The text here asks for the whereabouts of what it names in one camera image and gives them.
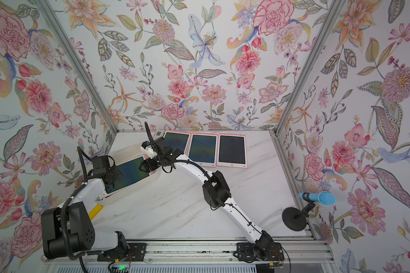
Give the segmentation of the pink writing tablet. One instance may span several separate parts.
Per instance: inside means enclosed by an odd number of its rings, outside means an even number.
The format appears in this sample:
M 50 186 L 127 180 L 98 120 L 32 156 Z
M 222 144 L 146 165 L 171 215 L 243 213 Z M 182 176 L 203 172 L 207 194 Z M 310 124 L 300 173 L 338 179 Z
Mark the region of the pink writing tablet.
M 215 134 L 192 134 L 188 157 L 202 167 L 216 167 L 218 136 Z
M 173 150 L 179 149 L 186 154 L 189 148 L 191 134 L 177 131 L 166 131 L 164 134 L 164 140 Z
M 248 167 L 245 135 L 218 135 L 217 165 L 233 168 Z

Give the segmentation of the yellow sticky tape strip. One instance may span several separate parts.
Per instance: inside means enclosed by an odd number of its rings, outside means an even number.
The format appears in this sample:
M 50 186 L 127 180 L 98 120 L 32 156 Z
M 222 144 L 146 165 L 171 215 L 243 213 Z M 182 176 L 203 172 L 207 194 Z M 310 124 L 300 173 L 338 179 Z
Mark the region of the yellow sticky tape strip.
M 93 220 L 103 209 L 103 206 L 100 204 L 97 204 L 89 213 L 88 216 L 90 220 Z

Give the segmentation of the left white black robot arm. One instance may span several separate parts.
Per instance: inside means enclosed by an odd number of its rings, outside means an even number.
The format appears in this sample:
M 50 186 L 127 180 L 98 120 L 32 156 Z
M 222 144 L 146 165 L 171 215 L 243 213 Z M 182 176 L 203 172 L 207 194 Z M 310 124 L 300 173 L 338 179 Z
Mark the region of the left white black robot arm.
M 93 227 L 90 213 L 107 186 L 121 177 L 121 172 L 109 155 L 90 161 L 90 171 L 82 165 L 82 184 L 63 204 L 41 214 L 43 252 L 49 260 L 76 260 L 85 255 L 118 260 L 131 251 L 122 232 L 97 232 Z

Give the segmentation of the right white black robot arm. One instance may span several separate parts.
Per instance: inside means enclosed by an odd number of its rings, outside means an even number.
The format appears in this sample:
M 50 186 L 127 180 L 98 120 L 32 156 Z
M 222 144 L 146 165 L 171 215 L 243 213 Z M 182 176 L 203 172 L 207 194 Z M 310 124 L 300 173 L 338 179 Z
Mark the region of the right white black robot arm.
M 141 150 L 149 157 L 145 159 L 139 170 L 153 172 L 159 168 L 171 167 L 180 169 L 197 179 L 202 186 L 205 202 L 211 210 L 221 210 L 243 232 L 246 243 L 237 243 L 232 255 L 240 262 L 253 263 L 283 262 L 285 251 L 281 245 L 241 210 L 232 197 L 229 185 L 220 171 L 211 172 L 192 161 L 179 149 L 169 147 L 162 137 L 143 142 Z

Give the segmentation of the blue microphone on stand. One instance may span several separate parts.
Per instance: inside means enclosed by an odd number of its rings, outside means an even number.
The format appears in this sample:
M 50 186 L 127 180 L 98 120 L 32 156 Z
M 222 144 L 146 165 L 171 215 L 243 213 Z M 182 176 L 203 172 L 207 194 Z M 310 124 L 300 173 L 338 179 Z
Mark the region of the blue microphone on stand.
M 316 203 L 324 206 L 334 205 L 336 203 L 336 197 L 325 191 L 320 193 L 303 192 L 299 193 L 298 197 L 306 201 L 307 205 L 301 210 L 289 207 L 282 212 L 282 220 L 285 226 L 295 232 L 300 232 L 306 228 L 309 212 L 315 208 Z

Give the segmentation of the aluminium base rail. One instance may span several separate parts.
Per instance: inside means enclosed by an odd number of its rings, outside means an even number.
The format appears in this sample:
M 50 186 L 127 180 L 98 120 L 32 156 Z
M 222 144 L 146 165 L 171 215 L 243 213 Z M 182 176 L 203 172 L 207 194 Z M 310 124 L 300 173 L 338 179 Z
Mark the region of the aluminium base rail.
M 133 262 L 163 263 L 333 263 L 323 241 L 284 237 L 259 246 L 246 240 L 128 240 Z

